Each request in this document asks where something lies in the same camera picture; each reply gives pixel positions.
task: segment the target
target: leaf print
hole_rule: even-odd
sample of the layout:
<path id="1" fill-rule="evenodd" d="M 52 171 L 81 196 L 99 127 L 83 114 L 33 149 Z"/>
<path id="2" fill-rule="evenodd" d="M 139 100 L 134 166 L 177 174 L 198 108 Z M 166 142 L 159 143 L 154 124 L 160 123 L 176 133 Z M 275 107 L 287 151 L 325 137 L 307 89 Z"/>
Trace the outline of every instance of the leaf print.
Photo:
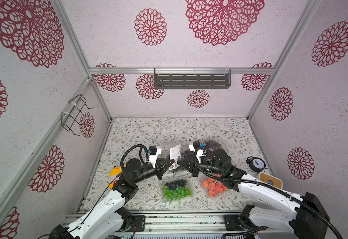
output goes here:
<path id="1" fill-rule="evenodd" d="M 109 172 L 119 166 L 124 152 L 131 146 L 141 143 L 146 147 L 158 145 L 162 148 L 161 158 L 169 155 L 169 149 L 178 145 L 188 145 L 192 141 L 219 138 L 224 142 L 232 157 L 233 164 L 250 171 L 245 163 L 249 156 L 263 158 L 262 153 L 253 137 L 247 120 L 238 118 L 116 118 L 106 142 L 104 153 L 93 178 L 89 191 L 91 201 L 85 201 L 84 208 L 90 210 L 102 194 L 109 181 Z M 139 148 L 132 150 L 130 158 L 139 158 Z M 179 202 L 164 203 L 160 181 L 151 177 L 138 184 L 138 192 L 125 205 L 129 210 L 242 210 L 251 198 L 243 194 L 228 191 L 221 196 L 222 200 L 210 199 L 207 192 L 201 190 L 199 178 L 191 177 L 189 172 L 184 173 L 188 184 L 192 187 L 191 198 Z"/>

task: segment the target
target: pressure gauge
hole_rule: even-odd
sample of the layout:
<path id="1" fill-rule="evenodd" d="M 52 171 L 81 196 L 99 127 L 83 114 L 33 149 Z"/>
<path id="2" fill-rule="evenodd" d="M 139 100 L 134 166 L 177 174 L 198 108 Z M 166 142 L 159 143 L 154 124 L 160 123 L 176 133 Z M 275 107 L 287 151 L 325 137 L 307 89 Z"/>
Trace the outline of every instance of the pressure gauge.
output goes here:
<path id="1" fill-rule="evenodd" d="M 246 162 L 254 172 L 262 172 L 266 168 L 266 163 L 260 158 L 248 157 Z"/>

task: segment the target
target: zip tie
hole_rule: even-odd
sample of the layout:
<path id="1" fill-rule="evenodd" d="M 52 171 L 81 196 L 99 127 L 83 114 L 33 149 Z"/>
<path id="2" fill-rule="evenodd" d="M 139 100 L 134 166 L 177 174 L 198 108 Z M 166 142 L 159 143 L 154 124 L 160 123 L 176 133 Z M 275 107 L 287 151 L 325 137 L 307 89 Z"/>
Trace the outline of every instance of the zip tie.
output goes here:
<path id="1" fill-rule="evenodd" d="M 63 113 L 66 113 L 66 114 L 70 115 L 71 117 L 73 117 L 73 115 L 71 113 L 68 113 L 68 112 L 63 112 Z"/>

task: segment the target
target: pink wall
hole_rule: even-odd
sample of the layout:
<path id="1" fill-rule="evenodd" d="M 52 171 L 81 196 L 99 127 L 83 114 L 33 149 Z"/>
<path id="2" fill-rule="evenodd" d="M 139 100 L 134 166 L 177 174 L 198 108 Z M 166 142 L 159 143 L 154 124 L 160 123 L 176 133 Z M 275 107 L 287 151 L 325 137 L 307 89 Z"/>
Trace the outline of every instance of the pink wall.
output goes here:
<path id="1" fill-rule="evenodd" d="M 0 198 L 86 78 L 50 3 L 28 3 L 0 2 Z M 36 175 L 29 183 L 1 226 L 0 239 L 37 238 L 75 212 L 107 125 L 92 89 L 85 97 L 94 107 L 85 111 L 93 117 L 93 133 L 61 131 L 53 144 L 59 157 L 52 154 L 38 169 L 48 168 L 51 177 Z M 81 132 L 78 124 L 74 129 Z M 47 187 L 37 187 L 38 179 Z"/>
<path id="2" fill-rule="evenodd" d="M 284 189 L 318 196 L 348 238 L 347 0 L 320 3 L 252 125 Z"/>
<path id="3" fill-rule="evenodd" d="M 62 2 L 92 67 L 253 67 L 275 64 L 306 0 Z M 212 20 L 206 17 L 211 13 Z M 246 117 L 260 92 L 243 87 L 242 75 L 235 74 L 228 90 L 202 91 L 201 104 L 193 107 L 194 90 L 146 95 L 141 89 L 152 77 L 142 83 L 140 74 L 110 77 L 97 83 L 113 117 Z"/>

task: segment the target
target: black bracket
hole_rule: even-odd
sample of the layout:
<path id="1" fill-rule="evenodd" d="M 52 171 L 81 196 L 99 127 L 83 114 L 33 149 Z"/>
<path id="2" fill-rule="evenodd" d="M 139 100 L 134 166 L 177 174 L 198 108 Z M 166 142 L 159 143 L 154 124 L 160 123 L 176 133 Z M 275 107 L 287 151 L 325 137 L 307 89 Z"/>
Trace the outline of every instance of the black bracket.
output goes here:
<path id="1" fill-rule="evenodd" d="M 224 215 L 223 218 L 227 231 L 240 231 L 243 229 L 239 223 L 239 214 Z"/>
<path id="2" fill-rule="evenodd" d="M 156 89 L 228 89 L 230 85 L 231 69 L 228 68 L 224 74 L 159 74 L 154 69 Z"/>
<path id="3" fill-rule="evenodd" d="M 132 223 L 134 223 L 136 226 L 135 231 L 138 231 L 138 232 L 144 231 L 145 230 L 145 219 L 146 219 L 146 216 L 143 216 L 143 215 L 141 215 L 141 216 L 132 215 L 132 220 L 130 222 L 131 227 L 129 227 L 129 229 L 126 230 L 126 232 L 133 232 L 134 231 L 134 227 L 133 227 Z"/>

